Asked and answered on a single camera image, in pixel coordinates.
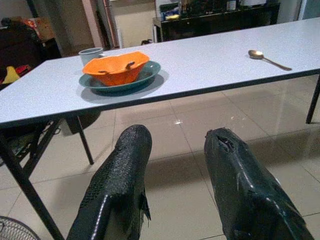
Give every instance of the tile floor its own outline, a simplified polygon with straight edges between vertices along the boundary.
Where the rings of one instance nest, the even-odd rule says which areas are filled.
[[[225,240],[202,149],[209,129],[227,127],[281,182],[320,239],[320,106],[313,124],[305,124],[316,80],[295,78],[102,112],[85,130],[93,166],[78,135],[58,134],[31,181],[67,236],[92,175],[120,133],[144,124],[153,138],[145,174],[152,221],[143,225],[140,239]],[[0,215],[52,239],[5,166],[0,179]]]

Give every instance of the dish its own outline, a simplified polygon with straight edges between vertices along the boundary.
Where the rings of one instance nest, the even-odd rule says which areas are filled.
[[[98,79],[92,77],[91,75],[84,74],[79,79],[79,84],[85,88],[93,89],[100,92],[119,92],[126,91],[135,87],[138,87],[148,80],[154,78],[160,71],[161,66],[155,61],[148,61],[142,68],[138,77],[134,82],[117,85],[117,86],[106,86],[102,84]]]
[[[149,57],[135,51],[118,56],[94,58],[82,72],[99,79],[106,86],[129,84],[135,81]]]

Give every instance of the mug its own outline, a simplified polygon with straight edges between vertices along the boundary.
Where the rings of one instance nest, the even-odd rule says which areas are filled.
[[[101,57],[105,57],[103,52],[104,52],[104,49],[102,47],[94,47],[94,48],[88,48],[88,49],[82,50],[78,54],[81,57],[81,61],[83,63],[83,66],[85,66],[92,59],[98,59]]]

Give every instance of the green plate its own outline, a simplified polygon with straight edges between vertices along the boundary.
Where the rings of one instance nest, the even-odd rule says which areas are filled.
[[[106,86],[101,83],[98,79],[84,74],[79,79],[79,83],[81,86],[89,89],[94,89],[96,91],[101,92],[119,92],[119,91],[126,91],[135,87],[144,84],[148,80],[154,78],[157,73],[160,71],[161,66],[159,63],[155,61],[148,61],[142,68],[141,72],[139,73],[138,77],[134,82],[118,85],[118,86]]]

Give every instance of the wall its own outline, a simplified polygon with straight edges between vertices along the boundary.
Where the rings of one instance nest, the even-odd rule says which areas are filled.
[[[103,46],[102,37],[100,34],[99,26],[97,25],[96,14],[96,1],[95,0],[82,0],[83,8],[85,11],[86,19],[91,32],[92,40],[96,48]]]
[[[133,47],[152,39],[155,2],[149,0],[112,1],[116,27],[121,30],[123,47]]]
[[[32,18],[26,0],[0,0],[0,20],[7,17],[21,16],[26,19]]]
[[[82,0],[55,0],[73,52],[93,47]]]
[[[62,56],[66,56],[71,45],[67,36],[64,22],[59,14],[58,7],[53,0],[33,0],[39,17],[49,18],[55,34],[55,40]]]

